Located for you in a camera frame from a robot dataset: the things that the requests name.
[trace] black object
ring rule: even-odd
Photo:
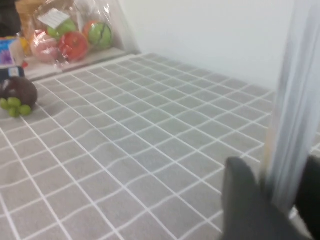
[[[242,159],[230,157],[225,167],[222,240],[307,239],[262,195],[251,169]]]
[[[0,84],[10,77],[25,77],[25,71],[21,66],[0,69]]]
[[[21,31],[18,0],[0,0],[0,38],[15,36]]]
[[[320,240],[320,159],[308,158],[298,195],[296,208],[315,240]]]

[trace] dark brown ball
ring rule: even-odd
[[[10,77],[0,84],[0,99],[17,98],[22,105],[31,108],[38,100],[38,90],[36,86],[25,77]]]

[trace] bag of toys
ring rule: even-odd
[[[111,47],[110,22],[108,1],[47,0],[30,21],[30,50],[42,63],[80,61],[90,52]]]

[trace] gray grid mat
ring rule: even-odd
[[[36,86],[0,112],[2,239],[217,239],[226,157],[258,173],[265,89],[155,54]]]

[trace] red ball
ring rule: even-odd
[[[70,31],[64,34],[58,44],[58,48],[67,61],[83,59],[88,50],[87,38],[79,31]]]
[[[43,63],[54,63],[59,56],[58,42],[45,32],[34,35],[30,44],[32,54]]]

